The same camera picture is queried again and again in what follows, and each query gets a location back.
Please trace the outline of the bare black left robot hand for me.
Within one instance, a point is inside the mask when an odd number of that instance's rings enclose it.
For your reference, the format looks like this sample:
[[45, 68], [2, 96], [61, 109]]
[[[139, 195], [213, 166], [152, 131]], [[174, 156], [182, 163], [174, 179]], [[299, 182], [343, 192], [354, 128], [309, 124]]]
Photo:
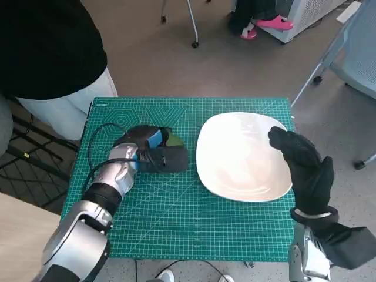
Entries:
[[114, 142], [113, 146], [115, 147], [123, 143], [133, 143], [137, 145], [139, 150], [156, 148], [164, 146], [171, 133], [172, 128], [170, 127], [137, 125], [127, 130], [121, 138]]

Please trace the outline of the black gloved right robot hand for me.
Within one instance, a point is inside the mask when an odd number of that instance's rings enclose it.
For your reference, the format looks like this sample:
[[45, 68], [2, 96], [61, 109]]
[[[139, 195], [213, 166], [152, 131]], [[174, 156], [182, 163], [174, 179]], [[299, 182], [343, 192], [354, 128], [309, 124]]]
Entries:
[[295, 208], [308, 216], [328, 213], [334, 182], [333, 159], [322, 158], [314, 144], [296, 132], [274, 126], [268, 138], [290, 169]]

